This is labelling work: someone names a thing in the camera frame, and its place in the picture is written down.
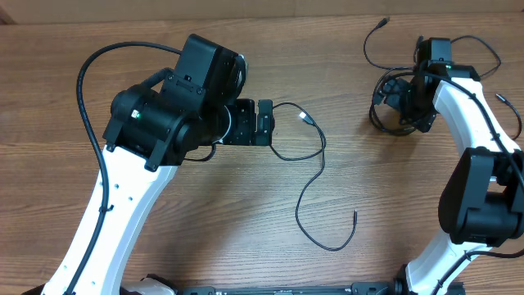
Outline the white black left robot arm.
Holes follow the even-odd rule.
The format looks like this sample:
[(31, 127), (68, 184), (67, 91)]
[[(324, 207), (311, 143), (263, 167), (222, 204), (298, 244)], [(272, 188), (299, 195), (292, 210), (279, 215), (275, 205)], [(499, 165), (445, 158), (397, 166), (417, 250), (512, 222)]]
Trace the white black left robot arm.
[(167, 279), (123, 274), (142, 227), (187, 154), (201, 146), (268, 146), (270, 100), (241, 98), (244, 56), (197, 34), (166, 67), (118, 93), (95, 145), (99, 175), (72, 243), (36, 294), (175, 294)]

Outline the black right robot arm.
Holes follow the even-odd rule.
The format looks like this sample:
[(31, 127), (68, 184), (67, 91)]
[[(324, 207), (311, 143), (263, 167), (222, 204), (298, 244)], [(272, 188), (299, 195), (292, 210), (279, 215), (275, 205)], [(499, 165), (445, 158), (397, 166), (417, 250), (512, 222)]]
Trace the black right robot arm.
[(390, 68), (373, 90), (373, 107), (400, 115), (394, 135), (426, 133), (441, 116), (460, 155), (440, 196), (439, 231), (385, 294), (463, 294), (455, 278), (477, 257), (523, 255), (496, 250), (523, 234), (523, 151), (486, 103), (481, 75), (453, 62), (452, 43), (420, 38), (413, 67)]

